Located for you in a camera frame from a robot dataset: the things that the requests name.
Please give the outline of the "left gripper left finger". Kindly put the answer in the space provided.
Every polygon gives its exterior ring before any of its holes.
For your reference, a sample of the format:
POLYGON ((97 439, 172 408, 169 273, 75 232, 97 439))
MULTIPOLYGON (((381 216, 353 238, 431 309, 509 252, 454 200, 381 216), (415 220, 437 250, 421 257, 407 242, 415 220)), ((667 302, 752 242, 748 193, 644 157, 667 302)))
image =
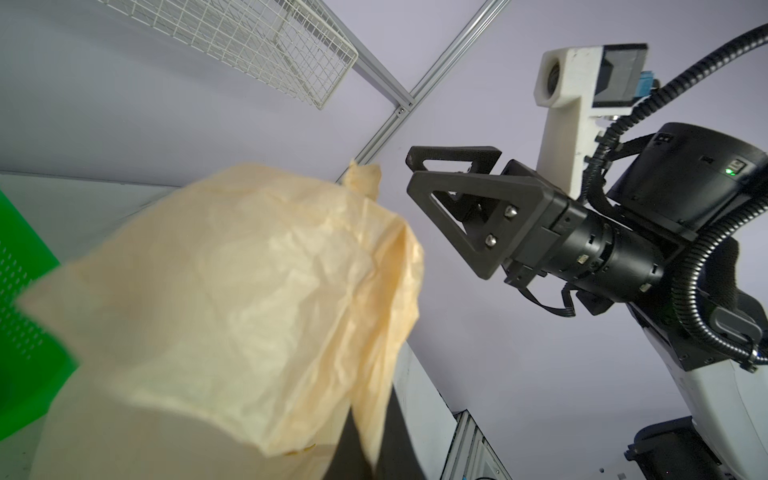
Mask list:
POLYGON ((373 478, 373 468, 363 453, 358 430, 352 414, 349 413, 323 479, 372 480, 373 478))

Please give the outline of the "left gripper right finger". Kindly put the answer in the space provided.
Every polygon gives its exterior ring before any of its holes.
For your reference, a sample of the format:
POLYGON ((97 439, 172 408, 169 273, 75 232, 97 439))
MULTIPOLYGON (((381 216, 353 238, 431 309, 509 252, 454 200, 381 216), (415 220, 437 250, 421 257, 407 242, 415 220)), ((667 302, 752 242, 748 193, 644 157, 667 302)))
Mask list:
POLYGON ((378 480, 426 479, 415 454, 395 388, 391 389, 374 478, 378 480))

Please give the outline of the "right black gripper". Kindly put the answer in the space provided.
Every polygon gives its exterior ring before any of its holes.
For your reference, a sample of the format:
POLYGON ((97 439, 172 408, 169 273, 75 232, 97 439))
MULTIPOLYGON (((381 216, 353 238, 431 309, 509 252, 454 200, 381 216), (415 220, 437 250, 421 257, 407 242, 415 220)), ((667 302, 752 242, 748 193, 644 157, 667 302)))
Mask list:
POLYGON ((554 315, 574 315, 573 296, 600 315, 660 282, 659 247, 516 160, 503 175, 488 175, 501 155, 492 146, 413 146, 405 158, 416 172, 408 195, 479 278, 490 279, 502 264, 508 285, 554 315), (469 166, 467 173, 431 172, 427 161, 469 166), (543 304, 528 288, 548 274, 565 282, 561 307, 543 304))

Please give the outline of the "cream banana print plastic bag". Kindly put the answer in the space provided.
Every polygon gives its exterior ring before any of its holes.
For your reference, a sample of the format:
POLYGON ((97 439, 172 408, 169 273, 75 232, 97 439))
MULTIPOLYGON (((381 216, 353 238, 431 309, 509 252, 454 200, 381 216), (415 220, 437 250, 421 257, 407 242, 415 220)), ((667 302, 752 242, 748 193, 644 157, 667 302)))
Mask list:
POLYGON ((380 182, 237 165, 35 281, 77 369, 31 477, 323 479, 349 413, 375 473, 424 270, 380 182))

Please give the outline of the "green plastic basket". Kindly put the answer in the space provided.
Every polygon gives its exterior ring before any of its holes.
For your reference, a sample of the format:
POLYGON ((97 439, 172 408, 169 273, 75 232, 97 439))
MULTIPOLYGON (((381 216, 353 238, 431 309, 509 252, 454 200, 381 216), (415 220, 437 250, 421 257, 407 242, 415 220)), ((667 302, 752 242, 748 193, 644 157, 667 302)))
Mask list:
POLYGON ((59 265, 21 213, 1 197, 1 438, 47 413, 76 368, 66 350, 17 309, 32 282, 59 265))

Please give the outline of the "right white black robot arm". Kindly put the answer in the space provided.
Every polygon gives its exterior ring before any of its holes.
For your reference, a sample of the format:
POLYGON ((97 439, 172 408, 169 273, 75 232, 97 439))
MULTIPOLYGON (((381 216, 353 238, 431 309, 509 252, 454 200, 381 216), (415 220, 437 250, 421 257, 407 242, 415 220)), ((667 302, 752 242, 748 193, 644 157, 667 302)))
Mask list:
POLYGON ((581 200, 489 146, 415 146, 408 195, 483 279, 530 298, 563 282, 554 314, 625 305, 662 358, 687 417, 641 429, 625 457, 646 479, 767 475, 767 313, 736 282, 736 232, 767 212, 767 155, 684 123, 587 162, 581 200))

